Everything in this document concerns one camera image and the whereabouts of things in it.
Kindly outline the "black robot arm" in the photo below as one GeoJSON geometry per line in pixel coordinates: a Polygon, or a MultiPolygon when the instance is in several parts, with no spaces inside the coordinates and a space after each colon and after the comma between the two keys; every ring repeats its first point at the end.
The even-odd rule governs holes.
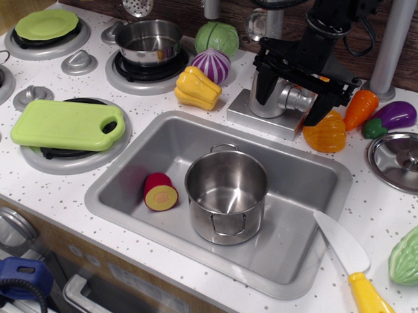
{"type": "MultiPolygon", "coordinates": [[[[295,7],[309,0],[250,0],[266,10],[295,7]]],[[[383,0],[315,0],[307,11],[300,40],[263,37],[255,57],[250,109],[260,117],[278,117],[286,110],[306,113],[306,126],[315,126],[334,107],[346,106],[362,80],[337,60],[334,48],[360,22],[372,43],[375,34],[367,17],[383,0]]]]}

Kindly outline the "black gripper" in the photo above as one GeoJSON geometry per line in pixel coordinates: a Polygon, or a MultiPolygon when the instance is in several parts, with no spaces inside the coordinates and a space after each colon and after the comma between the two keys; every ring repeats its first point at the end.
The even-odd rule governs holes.
{"type": "Polygon", "coordinates": [[[263,37],[255,57],[257,83],[255,97],[266,105],[279,78],[318,93],[304,126],[317,126],[333,107],[346,105],[361,79],[337,60],[334,48],[346,37],[352,24],[327,25],[320,20],[308,21],[301,40],[288,41],[263,37]]]}

